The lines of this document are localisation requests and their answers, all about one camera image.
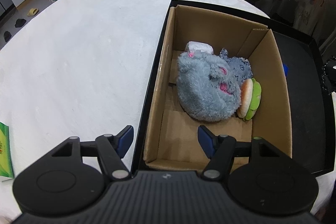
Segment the black beaded pouch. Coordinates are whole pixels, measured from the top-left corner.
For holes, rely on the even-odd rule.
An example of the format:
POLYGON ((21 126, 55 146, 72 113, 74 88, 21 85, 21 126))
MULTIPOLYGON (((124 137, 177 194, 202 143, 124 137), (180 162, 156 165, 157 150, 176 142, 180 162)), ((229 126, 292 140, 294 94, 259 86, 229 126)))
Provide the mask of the black beaded pouch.
POLYGON ((336 91, 336 58, 330 57, 323 66, 323 84, 329 93, 336 91))

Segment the brown cardboard box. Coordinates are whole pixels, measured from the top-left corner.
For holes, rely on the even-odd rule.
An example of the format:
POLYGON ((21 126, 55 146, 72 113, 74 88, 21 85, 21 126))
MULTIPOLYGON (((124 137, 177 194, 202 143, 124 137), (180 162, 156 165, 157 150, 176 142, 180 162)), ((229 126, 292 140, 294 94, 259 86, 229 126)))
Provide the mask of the brown cardboard box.
POLYGON ((143 161, 158 170, 201 171, 209 159, 198 143, 205 125, 238 141, 260 136, 292 155, 290 103, 270 21, 228 7, 197 3, 169 8, 147 122, 143 161), (239 118, 241 90, 230 64, 249 61, 261 88, 258 108, 239 118))

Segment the hamburger plush toy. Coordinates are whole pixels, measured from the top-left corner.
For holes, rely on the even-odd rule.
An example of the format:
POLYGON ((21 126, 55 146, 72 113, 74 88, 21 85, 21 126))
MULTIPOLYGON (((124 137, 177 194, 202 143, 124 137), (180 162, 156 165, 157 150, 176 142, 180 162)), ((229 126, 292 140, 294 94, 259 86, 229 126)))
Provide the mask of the hamburger plush toy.
POLYGON ((247 79, 241 85, 241 105, 236 113, 239 118, 249 121, 253 118, 261 101, 261 85, 254 78, 247 79))

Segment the green tissue box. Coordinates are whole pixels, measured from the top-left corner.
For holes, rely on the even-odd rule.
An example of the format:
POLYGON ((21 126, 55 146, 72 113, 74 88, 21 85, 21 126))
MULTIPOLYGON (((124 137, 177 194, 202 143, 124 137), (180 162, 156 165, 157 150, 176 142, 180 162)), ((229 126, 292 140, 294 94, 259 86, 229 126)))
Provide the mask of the green tissue box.
POLYGON ((10 152, 9 127, 0 123, 0 178, 1 182, 14 178, 10 152))

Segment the yellow slipper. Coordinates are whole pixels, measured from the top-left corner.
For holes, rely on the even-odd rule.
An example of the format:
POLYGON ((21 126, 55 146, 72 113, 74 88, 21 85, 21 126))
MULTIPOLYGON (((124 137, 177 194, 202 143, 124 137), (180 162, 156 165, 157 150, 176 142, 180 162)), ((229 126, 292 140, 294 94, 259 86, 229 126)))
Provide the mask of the yellow slipper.
POLYGON ((32 8, 32 9, 29 9, 29 11, 28 11, 28 13, 27 13, 27 16, 28 16, 28 17, 35 16, 38 12, 39 12, 39 9, 38 9, 38 8, 32 8))

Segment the grey plush toy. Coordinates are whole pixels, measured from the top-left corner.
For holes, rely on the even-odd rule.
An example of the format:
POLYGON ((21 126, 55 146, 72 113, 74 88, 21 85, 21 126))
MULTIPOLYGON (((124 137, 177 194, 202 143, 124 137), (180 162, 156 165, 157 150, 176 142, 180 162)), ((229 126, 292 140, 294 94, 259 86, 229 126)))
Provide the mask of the grey plush toy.
POLYGON ((241 90, 227 62, 201 51, 183 52, 177 68, 178 99, 191 118, 219 122, 234 115, 241 90))

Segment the grey patterned cloth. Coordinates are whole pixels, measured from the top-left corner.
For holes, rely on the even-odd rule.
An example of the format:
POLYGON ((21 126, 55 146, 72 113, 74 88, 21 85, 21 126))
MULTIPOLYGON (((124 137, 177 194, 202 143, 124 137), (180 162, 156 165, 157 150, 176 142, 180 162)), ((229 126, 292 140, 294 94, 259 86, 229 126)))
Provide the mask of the grey patterned cloth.
POLYGON ((236 56, 229 57, 228 51, 225 48, 221 50, 219 57, 228 63, 228 66, 233 71, 236 81, 240 86, 245 80, 251 79, 253 77, 251 65, 247 59, 236 56))

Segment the black shallow tray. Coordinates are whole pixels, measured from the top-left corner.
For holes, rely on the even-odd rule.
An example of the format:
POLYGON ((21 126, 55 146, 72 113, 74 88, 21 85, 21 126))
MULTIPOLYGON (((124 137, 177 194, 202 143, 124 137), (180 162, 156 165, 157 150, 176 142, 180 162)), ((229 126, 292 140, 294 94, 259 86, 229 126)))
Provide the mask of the black shallow tray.
MULTIPOLYGON (((194 6, 197 3, 193 1, 172 0, 169 8, 178 4, 194 6)), ((326 90, 323 84, 322 60, 315 42, 311 37, 302 32, 275 20, 269 19, 269 21, 280 52, 282 64, 288 66, 286 82, 292 129, 291 157, 313 174, 319 175, 330 172, 333 169, 335 159, 333 100, 331 93, 326 90)), ((151 169, 143 161, 143 148, 161 55, 162 33, 163 31, 159 38, 143 107, 137 143, 131 164, 132 172, 140 169, 151 169)))

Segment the blue tissue pack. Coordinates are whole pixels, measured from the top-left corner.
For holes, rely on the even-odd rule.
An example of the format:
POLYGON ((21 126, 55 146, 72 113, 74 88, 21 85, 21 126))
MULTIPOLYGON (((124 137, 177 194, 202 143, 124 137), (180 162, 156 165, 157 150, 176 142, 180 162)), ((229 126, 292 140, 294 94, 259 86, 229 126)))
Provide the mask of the blue tissue pack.
POLYGON ((282 66, 283 66, 283 69, 284 69, 284 74, 285 74, 285 76, 287 76, 288 75, 288 66, 285 65, 285 64, 283 64, 282 66))

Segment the white soft packet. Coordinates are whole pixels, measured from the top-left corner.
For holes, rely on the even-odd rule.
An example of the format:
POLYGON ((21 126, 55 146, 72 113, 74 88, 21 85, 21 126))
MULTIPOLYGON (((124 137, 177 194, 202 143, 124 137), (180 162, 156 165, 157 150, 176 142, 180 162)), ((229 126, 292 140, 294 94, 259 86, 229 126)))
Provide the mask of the white soft packet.
POLYGON ((196 52, 201 51, 213 55, 213 47, 207 43, 189 41, 185 47, 186 52, 196 52))

